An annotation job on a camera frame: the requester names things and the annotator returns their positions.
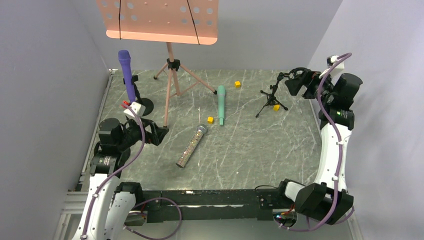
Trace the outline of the black round-base microphone stand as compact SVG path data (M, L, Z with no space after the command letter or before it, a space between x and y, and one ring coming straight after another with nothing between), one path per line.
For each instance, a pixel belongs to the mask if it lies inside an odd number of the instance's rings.
M142 114L142 116L144 117L149 115L154 110L154 103L149 98L141 97L138 87L136 85L136 82L138 80L138 75L132 75L131 82L134 88L136 102L145 107L145 110Z

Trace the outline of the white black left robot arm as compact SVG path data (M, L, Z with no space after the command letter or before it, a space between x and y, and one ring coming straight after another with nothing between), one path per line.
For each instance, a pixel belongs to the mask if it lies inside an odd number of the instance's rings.
M132 208L143 200L139 183L122 182L118 170L131 155L130 148L142 137L147 143L158 142L161 130L152 120L142 118L138 123L128 119L121 123L116 118L107 118L99 124L99 141L94 148L90 163L88 196L74 240L114 240L124 229L124 223Z

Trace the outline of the purple microphone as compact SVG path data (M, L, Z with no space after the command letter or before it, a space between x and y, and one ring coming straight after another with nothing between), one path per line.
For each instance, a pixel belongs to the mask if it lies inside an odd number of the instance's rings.
M122 68L124 84L129 102L136 101L136 93L132 82L131 56L128 50L118 51L118 60Z

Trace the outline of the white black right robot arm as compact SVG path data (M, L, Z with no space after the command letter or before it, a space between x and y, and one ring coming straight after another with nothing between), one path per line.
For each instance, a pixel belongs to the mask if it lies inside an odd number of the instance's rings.
M287 228L287 222L294 223L294 218L290 217L292 212L317 221L317 227L344 222L355 210L354 197L347 191L345 166L355 121L351 105L363 82L354 74L343 73L336 83L332 83L329 69L319 72L304 67L281 72L277 80L284 81L292 96L305 87L303 98L316 99L320 106L322 144L314 182L303 185L285 179L277 187L261 185L247 190L196 190L192 194L181 193L180 197L189 205L257 202L261 210L286 207L288 211L276 213L273 217L282 228Z

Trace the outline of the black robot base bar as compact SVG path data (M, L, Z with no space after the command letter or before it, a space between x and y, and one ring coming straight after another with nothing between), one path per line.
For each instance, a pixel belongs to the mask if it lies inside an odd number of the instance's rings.
M275 187L214 190L143 190L132 212L146 213L147 223L189 220L256 219L271 221L294 205Z

